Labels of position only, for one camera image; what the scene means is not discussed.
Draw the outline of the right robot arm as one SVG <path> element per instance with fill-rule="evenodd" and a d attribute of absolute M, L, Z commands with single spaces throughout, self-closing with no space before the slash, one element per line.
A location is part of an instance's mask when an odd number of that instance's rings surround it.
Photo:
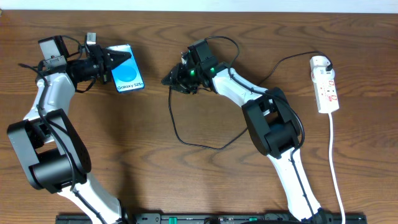
<path fill-rule="evenodd" d="M 304 223 L 327 223 L 300 157 L 305 140 L 303 124 L 280 88 L 259 87 L 240 76 L 232 62 L 219 62 L 207 39 L 188 46 L 161 83 L 170 91 L 188 95 L 206 88 L 238 105 L 252 143 L 276 169 L 290 214 Z"/>

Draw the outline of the blue screen Galaxy smartphone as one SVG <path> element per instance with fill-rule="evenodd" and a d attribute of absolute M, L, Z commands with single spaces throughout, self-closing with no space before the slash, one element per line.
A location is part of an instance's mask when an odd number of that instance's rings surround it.
<path fill-rule="evenodd" d="M 113 80 L 118 93 L 127 93 L 129 91 L 142 90 L 145 88 L 139 67 L 137 66 L 132 48 L 130 45 L 116 45 L 108 47 L 110 50 L 128 52 L 131 58 L 120 64 L 114 70 Z"/>

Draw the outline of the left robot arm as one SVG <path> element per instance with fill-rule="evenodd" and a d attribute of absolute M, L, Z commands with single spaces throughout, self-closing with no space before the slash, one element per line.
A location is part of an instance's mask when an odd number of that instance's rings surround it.
<path fill-rule="evenodd" d="M 22 121 L 7 135 L 30 185 L 69 199 L 91 223 L 135 223 L 136 218 L 91 173 L 86 146 L 68 118 L 78 84 L 111 81 L 115 68 L 132 59 L 128 44 L 102 48 L 94 33 L 71 54 L 65 35 L 38 41 L 44 55 L 38 65 L 22 64 L 37 76 L 37 95 Z"/>

